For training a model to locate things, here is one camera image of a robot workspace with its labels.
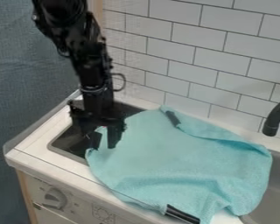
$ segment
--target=stainless steel sink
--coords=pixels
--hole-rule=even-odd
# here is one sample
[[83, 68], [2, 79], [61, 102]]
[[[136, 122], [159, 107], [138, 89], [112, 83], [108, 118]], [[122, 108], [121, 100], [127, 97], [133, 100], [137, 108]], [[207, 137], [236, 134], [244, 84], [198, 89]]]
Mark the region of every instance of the stainless steel sink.
[[280, 153], [272, 152], [272, 155], [274, 159], [268, 190], [258, 208], [241, 217], [245, 224], [280, 224]]

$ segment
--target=gray wall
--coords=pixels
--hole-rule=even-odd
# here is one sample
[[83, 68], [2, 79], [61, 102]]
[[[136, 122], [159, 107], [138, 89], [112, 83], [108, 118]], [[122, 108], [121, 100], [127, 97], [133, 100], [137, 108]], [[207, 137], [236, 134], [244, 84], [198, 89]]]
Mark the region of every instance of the gray wall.
[[32, 1], [0, 0], [0, 224], [28, 223], [2, 145], [76, 88], [69, 61], [31, 21]]

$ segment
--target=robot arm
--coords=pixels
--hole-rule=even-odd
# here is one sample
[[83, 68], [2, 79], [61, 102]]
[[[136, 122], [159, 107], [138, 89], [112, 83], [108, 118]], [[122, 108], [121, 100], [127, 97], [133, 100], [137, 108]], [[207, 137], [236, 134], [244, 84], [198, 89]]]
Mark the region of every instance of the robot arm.
[[56, 45], [61, 56], [71, 60], [80, 79], [83, 100], [68, 103], [73, 126], [89, 139], [88, 148], [94, 149], [98, 149], [102, 137], [95, 130], [107, 127], [108, 147], [115, 148], [125, 130], [124, 114], [115, 107], [112, 59], [94, 15], [87, 10], [87, 0], [32, 2], [36, 26]]

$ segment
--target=faucet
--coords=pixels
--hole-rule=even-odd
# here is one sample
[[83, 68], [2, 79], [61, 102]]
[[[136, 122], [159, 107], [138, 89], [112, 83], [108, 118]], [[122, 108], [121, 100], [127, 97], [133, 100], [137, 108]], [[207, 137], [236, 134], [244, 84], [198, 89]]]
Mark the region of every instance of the faucet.
[[280, 102], [269, 113], [267, 121], [263, 125], [262, 133], [268, 137], [274, 137], [277, 134], [280, 123]]

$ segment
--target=countertop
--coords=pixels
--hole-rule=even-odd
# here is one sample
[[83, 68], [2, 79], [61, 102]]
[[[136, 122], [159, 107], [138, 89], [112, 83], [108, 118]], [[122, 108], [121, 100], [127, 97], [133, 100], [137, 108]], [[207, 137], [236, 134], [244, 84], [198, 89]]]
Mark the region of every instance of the countertop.
[[[117, 94], [115, 98], [118, 101], [143, 109], [157, 109], [160, 106], [149, 101], [122, 94]], [[121, 214], [123, 211], [128, 211], [129, 214], [127, 214], [127, 217], [124, 217], [127, 220], [143, 223], [145, 217], [148, 223], [184, 223], [178, 220], [167, 219], [153, 212], [135, 209], [133, 206], [121, 202], [110, 190], [98, 184], [98, 180], [92, 175], [88, 166], [48, 150], [46, 147], [47, 144], [71, 123], [68, 111], [69, 108], [64, 107], [31, 133], [23, 142], [9, 151], [5, 155], [7, 163], [20, 171], [43, 179], [44, 181], [47, 180], [50, 183], [54, 183], [56, 186], [66, 187], [83, 199], [99, 200], [106, 208], [109, 207], [116, 213]], [[268, 149], [280, 152], [280, 139], [266, 137], [260, 133], [240, 129], [222, 122], [199, 118], [231, 130], [249, 141], [263, 144]], [[224, 211], [217, 213], [211, 222], [211, 224], [241, 223], [237, 217]]]

